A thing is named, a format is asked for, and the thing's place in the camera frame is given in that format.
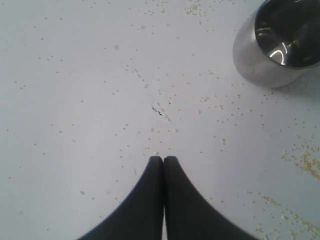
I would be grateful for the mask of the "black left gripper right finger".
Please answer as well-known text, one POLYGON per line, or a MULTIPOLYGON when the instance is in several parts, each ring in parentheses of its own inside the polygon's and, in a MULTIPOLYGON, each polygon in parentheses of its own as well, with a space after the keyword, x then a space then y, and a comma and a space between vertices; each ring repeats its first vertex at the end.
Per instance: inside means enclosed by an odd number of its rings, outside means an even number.
POLYGON ((169 240, 255 240, 215 210, 191 183, 177 157, 163 161, 169 240))

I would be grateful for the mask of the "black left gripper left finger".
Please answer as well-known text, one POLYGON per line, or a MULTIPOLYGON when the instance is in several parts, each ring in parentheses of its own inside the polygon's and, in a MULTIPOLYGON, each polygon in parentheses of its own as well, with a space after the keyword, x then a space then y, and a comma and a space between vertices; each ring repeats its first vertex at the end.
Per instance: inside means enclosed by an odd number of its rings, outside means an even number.
POLYGON ((152 156, 125 200, 81 240, 160 240, 164 219, 164 163, 152 156))

